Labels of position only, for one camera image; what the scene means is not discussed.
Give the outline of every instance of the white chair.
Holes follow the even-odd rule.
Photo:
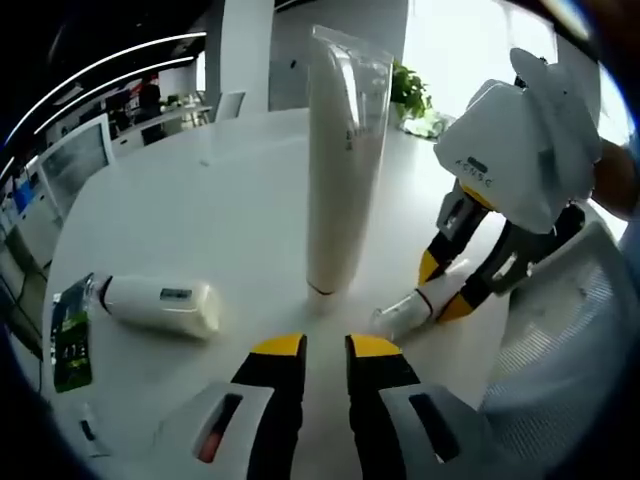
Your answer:
[[[238,118],[246,92],[221,93],[218,98],[214,122]]]
[[[37,170],[56,213],[65,219],[85,182],[115,163],[107,114],[80,125],[38,157]]]

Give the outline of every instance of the round table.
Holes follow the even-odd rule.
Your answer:
[[[223,316],[219,334],[203,344],[131,329],[96,309],[91,385],[56,394],[45,355],[43,391],[65,437],[83,455],[78,422],[86,403],[110,461],[142,458],[158,423],[209,382],[230,380],[254,344],[302,331],[308,335],[304,424],[292,477],[360,476],[348,421],[344,336],[367,331],[375,308],[415,286],[453,183],[432,147],[389,129],[357,276],[345,301],[324,317],[306,308],[308,110],[196,128],[94,175],[56,247],[44,351],[50,349],[49,299],[89,272],[202,279],[219,290]],[[490,214],[464,256],[481,260],[502,224]],[[506,317],[507,298],[492,296],[472,316],[401,347],[423,381],[441,383],[477,407]]]

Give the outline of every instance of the green plant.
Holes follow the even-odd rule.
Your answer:
[[[391,101],[396,104],[400,118],[422,118],[431,108],[431,96],[427,86],[416,72],[393,62]]]

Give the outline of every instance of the upright white tube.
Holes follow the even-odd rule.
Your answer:
[[[364,240],[389,112],[393,57],[321,26],[309,80],[309,299],[326,309],[353,279]]]

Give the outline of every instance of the white robot arm casing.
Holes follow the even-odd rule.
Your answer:
[[[485,82],[435,153],[509,221],[543,234],[569,201],[589,197],[600,139],[559,65],[520,49],[511,51],[511,63],[527,88]]]

